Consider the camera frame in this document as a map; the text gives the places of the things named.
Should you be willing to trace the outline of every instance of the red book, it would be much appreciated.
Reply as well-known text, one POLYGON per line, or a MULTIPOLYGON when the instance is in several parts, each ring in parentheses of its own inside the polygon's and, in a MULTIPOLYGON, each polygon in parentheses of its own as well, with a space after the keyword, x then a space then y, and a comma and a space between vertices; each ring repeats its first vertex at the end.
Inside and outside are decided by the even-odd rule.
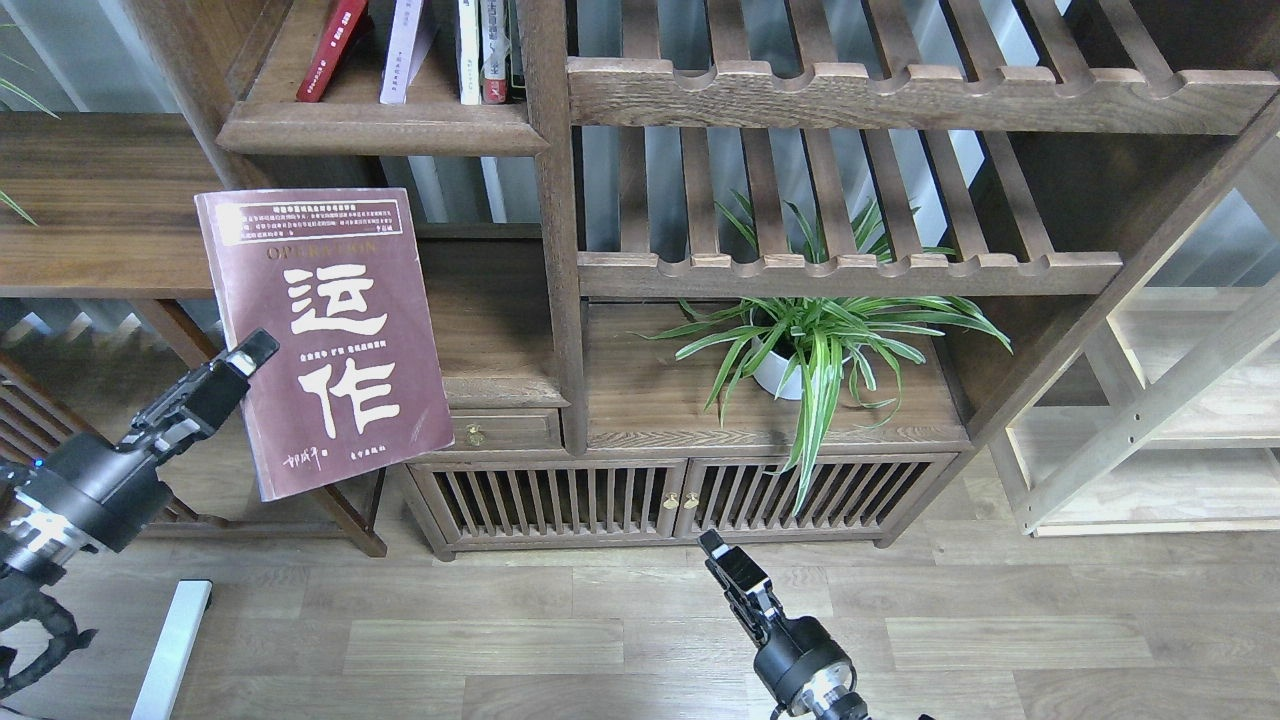
POLYGON ((227 342, 280 343, 244 398, 262 500, 453 443, 408 196, 196 196, 227 342))
POLYGON ((337 0, 329 23, 320 36, 320 45, 311 58, 302 85, 296 97, 300 102, 319 102, 324 95, 333 72, 342 60, 343 51, 351 45, 352 37, 361 35, 369 27, 369 0, 337 0))

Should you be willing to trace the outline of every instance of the cabinet door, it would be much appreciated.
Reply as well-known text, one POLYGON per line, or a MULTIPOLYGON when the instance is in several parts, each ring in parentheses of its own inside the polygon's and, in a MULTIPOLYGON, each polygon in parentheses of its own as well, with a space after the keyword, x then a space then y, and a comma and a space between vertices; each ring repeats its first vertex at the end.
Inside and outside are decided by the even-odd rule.
POLYGON ((691 460, 676 518, 676 537, 717 530, 745 539, 846 536, 874 539, 901 503, 933 480, 951 454, 824 456, 814 468, 809 495, 792 515, 795 470, 778 473, 786 459, 691 460))
POLYGON ((413 464, 449 550, 669 539, 685 461, 413 464))

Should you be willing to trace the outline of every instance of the book on shelf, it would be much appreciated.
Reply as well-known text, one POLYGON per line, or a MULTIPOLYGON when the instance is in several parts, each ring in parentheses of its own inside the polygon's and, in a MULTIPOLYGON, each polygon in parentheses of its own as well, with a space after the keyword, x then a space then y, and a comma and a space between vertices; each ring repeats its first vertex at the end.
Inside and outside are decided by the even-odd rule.
POLYGON ((507 101, 507 0, 483 0, 480 36, 484 50, 484 104, 500 105, 507 101))
POLYGON ((480 4, 458 0, 458 96, 463 105, 480 105, 480 4))
POLYGON ((244 400, 264 501, 453 443, 403 188, 196 196, 228 346, 280 350, 244 400))
POLYGON ((319 102, 347 49, 370 29, 369 0, 337 0, 294 97, 301 102, 319 102))
POLYGON ((379 102, 403 105, 413 76, 422 68, 435 41, 436 22, 431 0, 396 0, 392 31, 387 40, 387 67, 379 102))

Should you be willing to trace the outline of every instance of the brass knob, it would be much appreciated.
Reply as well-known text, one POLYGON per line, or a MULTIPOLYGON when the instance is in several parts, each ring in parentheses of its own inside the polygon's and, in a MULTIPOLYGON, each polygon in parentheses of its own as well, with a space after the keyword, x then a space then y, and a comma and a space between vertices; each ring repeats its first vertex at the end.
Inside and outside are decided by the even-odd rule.
POLYGON ((484 430, 480 429, 480 425, 467 425, 467 445, 471 447, 484 445, 484 430))

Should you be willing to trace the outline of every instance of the wooden floor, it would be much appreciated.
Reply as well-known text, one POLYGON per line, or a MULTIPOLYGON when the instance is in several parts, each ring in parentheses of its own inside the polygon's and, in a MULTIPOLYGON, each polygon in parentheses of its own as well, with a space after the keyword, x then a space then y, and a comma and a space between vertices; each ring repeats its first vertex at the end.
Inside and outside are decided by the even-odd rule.
MULTIPOLYGON (((692 547, 442 564, 394 493, 379 529, 385 560, 343 541, 77 557, 55 594, 101 632, 8 703, 127 717, 174 583, 207 578, 174 717, 768 717, 692 547)), ((890 550, 749 551, 854 657, 878 720, 1280 717, 1280 533, 1030 539, 983 459, 890 550)))

